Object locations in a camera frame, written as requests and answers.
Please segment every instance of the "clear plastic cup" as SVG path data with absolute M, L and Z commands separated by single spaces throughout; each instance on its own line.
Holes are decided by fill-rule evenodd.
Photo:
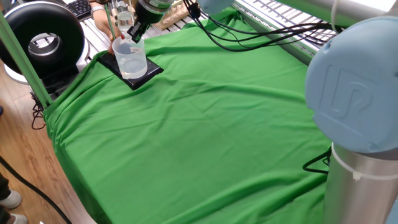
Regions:
M 140 78 L 147 72 L 147 59 L 144 49 L 144 41 L 135 43 L 126 37 L 116 38 L 112 44 L 119 69 L 124 79 Z

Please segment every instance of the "wire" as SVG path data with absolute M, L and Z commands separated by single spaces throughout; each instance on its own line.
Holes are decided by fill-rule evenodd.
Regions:
M 60 214 L 60 216 L 65 220 L 67 224 L 72 224 L 72 222 L 69 220 L 69 218 L 64 214 L 64 212 L 61 210 L 60 207 L 56 203 L 51 200 L 49 196 L 47 196 L 43 191 L 38 189 L 36 186 L 31 184 L 29 181 L 25 180 L 21 175 L 18 174 L 17 171 L 15 171 L 8 163 L 7 161 L 0 156 L 0 163 L 19 181 L 21 181 L 24 185 L 26 185 L 28 188 L 32 189 L 34 192 L 36 192 L 38 195 L 40 195 L 46 202 L 48 202 L 54 209 L 55 211 Z
M 336 29 L 336 13 L 337 13 L 337 7 L 339 4 L 340 0 L 335 0 L 333 3 L 333 6 L 331 7 L 331 14 L 330 14 L 330 22 L 331 22 L 331 28 L 336 32 L 339 33 Z
M 319 23 L 316 23 L 316 24 L 314 24 L 314 23 L 298 24 L 298 25 L 294 25 L 294 26 L 291 26 L 291 27 L 285 27 L 285 28 L 282 28 L 282 29 L 273 30 L 273 31 L 270 31 L 270 32 L 246 32 L 246 31 L 242 31 L 242 30 L 237 30 L 237 29 L 235 29 L 233 27 L 229 27 L 229 26 L 227 26 L 227 25 L 225 25 L 225 24 L 223 24 L 223 23 L 221 23 L 219 21 L 216 21 L 215 19 L 211 18 L 211 16 L 207 15 L 201 9 L 199 9 L 196 3 L 194 4 L 190 0 L 183 0 L 183 3 L 187 7 L 187 9 L 188 9 L 192 19 L 196 23 L 196 25 L 205 32 L 205 34 L 210 38 L 210 40 L 212 42 L 214 42 L 217 46 L 221 47 L 222 49 L 229 50 L 229 51 L 232 51 L 232 52 L 246 52 L 246 51 L 250 51 L 250 50 L 259 49 L 261 47 L 291 44 L 291 43 L 298 42 L 298 41 L 303 40 L 303 39 L 308 39 L 308 40 L 312 39 L 311 42 L 316 42 L 318 45 L 322 45 L 322 44 L 325 43 L 325 41 L 321 40 L 321 39 L 318 39 L 316 37 L 312 37 L 312 35 L 314 33 L 316 33 L 320 29 L 321 30 L 331 29 L 331 24 L 326 24 L 326 23 L 323 23 L 323 21 L 320 21 Z M 206 27 L 199 20 L 200 14 L 203 14 L 205 17 L 209 18 L 209 20 L 212 21 L 216 26 L 222 28 L 226 32 L 228 32 L 231 35 L 233 35 L 234 39 L 228 39 L 228 38 L 220 37 L 220 36 L 218 36 L 216 34 L 213 34 L 209 30 L 207 30 Z M 255 35 L 255 36 L 248 37 L 248 38 L 245 38 L 245 39 L 238 39 L 228 29 L 231 29 L 233 31 L 240 32 L 240 33 L 243 33 L 243 34 Z M 314 32 L 312 32 L 310 35 L 304 34 L 305 32 L 312 31 L 312 30 L 314 30 Z M 263 44 L 260 44 L 260 45 L 257 45 L 257 46 L 253 46 L 253 47 L 248 47 L 248 46 L 245 46 L 245 45 L 243 45 L 241 43 L 241 42 L 252 40 L 252 39 L 256 39 L 256 38 L 259 38 L 259 37 L 264 37 L 265 35 L 270 35 L 270 34 L 286 34 L 286 35 L 283 35 L 282 37 L 279 37 L 279 38 L 274 39 L 274 40 L 270 40 L 270 41 L 268 41 L 266 43 L 263 43 Z M 296 35 L 302 36 L 302 38 L 297 39 L 295 41 L 291 41 L 291 42 L 278 43 L 281 40 L 289 39 L 289 38 L 291 38 L 293 36 L 296 36 Z M 228 41 L 228 42 L 237 42 L 240 46 L 243 47 L 243 49 L 234 49 L 234 48 L 226 47 L 223 44 L 219 43 L 217 40 L 215 40 L 215 38 L 216 39 L 220 39 L 220 40 L 225 40 L 225 41 Z
M 329 149 L 328 149 L 326 152 L 324 152 L 324 153 L 322 153 L 321 155 L 315 157 L 314 159 L 312 159 L 312 160 L 306 162 L 306 163 L 303 165 L 303 170 L 308 171 L 308 172 L 315 172 L 315 173 L 319 173 L 319 174 L 326 174 L 326 175 L 329 174 L 328 171 L 325 171 L 325 170 L 318 170 L 318 169 L 311 169 L 311 168 L 308 168 L 308 167 L 309 167 L 310 165 L 312 165 L 312 164 L 314 164 L 314 163 L 320 161 L 320 160 L 323 159 L 323 158 L 327 159 L 328 162 L 330 162 L 330 156 L 331 156 L 331 146 L 329 147 Z
M 194 21 L 196 22 L 196 24 L 198 25 L 198 27 L 200 27 L 203 31 L 205 31 L 206 35 L 207 35 L 216 45 L 218 45 L 219 47 L 221 47 L 221 48 L 223 48 L 223 49 L 225 49 L 225 50 L 229 50 L 229 51 L 232 51 L 232 52 L 246 52 L 246 51 L 250 51 L 250 50 L 256 50 L 256 49 L 259 49 L 259 48 L 261 48 L 261 47 L 274 46 L 274 45 L 271 45 L 271 44 L 274 44 L 274 43 L 279 42 L 279 41 L 281 41 L 281 40 L 288 39 L 288 38 L 293 37 L 293 36 L 295 36 L 295 35 L 297 35 L 297 34 L 299 34 L 299 33 L 303 33 L 303 32 L 306 32 L 306 31 L 310 31 L 310 30 L 314 30 L 314 29 L 315 29 L 314 27 L 311 27 L 311 28 L 308 28 L 308 29 L 301 29 L 299 33 L 294 32 L 293 34 L 285 35 L 285 36 L 283 36 L 283 37 L 279 37 L 279 38 L 277 38 L 277 39 L 270 40 L 270 41 L 268 41 L 268 42 L 266 42 L 266 43 L 264 43 L 264 44 L 257 45 L 257 46 L 255 46 L 255 47 L 251 47 L 251 48 L 246 48 L 246 49 L 232 49 L 232 48 L 229 48 L 229 47 L 225 47 L 224 45 L 222 45 L 222 44 L 220 44 L 219 42 L 217 42 L 217 41 L 211 36 L 211 34 L 205 29 L 205 27 L 203 26 L 203 24 L 202 24 L 198 19 L 194 19 Z
M 32 99 L 35 101 L 35 105 L 33 106 L 32 110 L 33 110 L 33 121 L 32 121 L 32 129 L 33 130 L 40 130 L 43 129 L 45 127 L 46 124 L 44 124 L 41 128 L 35 128 L 34 124 L 36 122 L 37 118 L 43 118 L 43 111 L 40 108 L 38 101 L 36 100 L 36 98 L 32 95 Z

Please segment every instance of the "black tray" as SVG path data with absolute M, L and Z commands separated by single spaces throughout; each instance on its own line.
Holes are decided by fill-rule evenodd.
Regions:
M 140 78 L 126 80 L 122 77 L 122 74 L 120 73 L 119 65 L 114 55 L 106 53 L 100 56 L 98 61 L 103 64 L 107 69 L 111 70 L 121 80 L 123 80 L 132 90 L 140 88 L 143 84 L 151 80 L 151 78 L 153 78 L 155 75 L 160 74 L 164 71 L 163 68 L 160 68 L 157 64 L 147 58 L 147 73 L 145 73 L 145 75 Z

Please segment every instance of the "green cloth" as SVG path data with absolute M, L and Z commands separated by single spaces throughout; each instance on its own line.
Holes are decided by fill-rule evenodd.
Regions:
M 235 11 L 222 17 L 252 30 Z M 99 224 L 321 223 L 326 176 L 302 165 L 330 142 L 305 105 L 307 66 L 280 47 L 225 51 L 193 25 L 145 45 L 165 71 L 137 91 L 94 59 L 44 111 L 89 214 Z

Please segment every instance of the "water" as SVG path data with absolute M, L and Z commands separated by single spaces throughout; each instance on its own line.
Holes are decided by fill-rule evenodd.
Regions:
M 147 62 L 138 59 L 128 59 L 123 64 L 124 72 L 122 72 L 123 78 L 140 78 L 147 72 Z
M 121 12 L 118 14 L 118 27 L 122 33 L 127 33 L 127 30 L 132 26 L 132 16 L 130 12 Z

